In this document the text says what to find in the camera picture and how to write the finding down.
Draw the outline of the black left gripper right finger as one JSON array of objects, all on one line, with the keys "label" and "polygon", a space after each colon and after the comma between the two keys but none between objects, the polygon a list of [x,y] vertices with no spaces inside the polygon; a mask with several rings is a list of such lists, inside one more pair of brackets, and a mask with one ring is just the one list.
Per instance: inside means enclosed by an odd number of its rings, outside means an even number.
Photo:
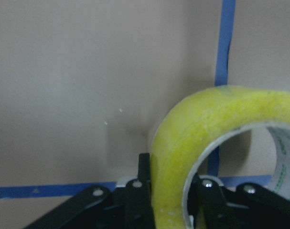
[{"label": "black left gripper right finger", "polygon": [[188,214],[194,229],[229,229],[231,216],[224,184],[214,176],[195,174],[188,193]]}]

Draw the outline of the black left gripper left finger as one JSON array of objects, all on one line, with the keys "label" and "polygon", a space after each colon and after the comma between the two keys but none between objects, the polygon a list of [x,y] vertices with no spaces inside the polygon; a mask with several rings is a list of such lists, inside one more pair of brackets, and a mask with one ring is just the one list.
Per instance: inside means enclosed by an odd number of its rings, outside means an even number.
[{"label": "black left gripper left finger", "polygon": [[148,153],[139,155],[137,177],[126,184],[124,228],[151,228],[150,155]]}]

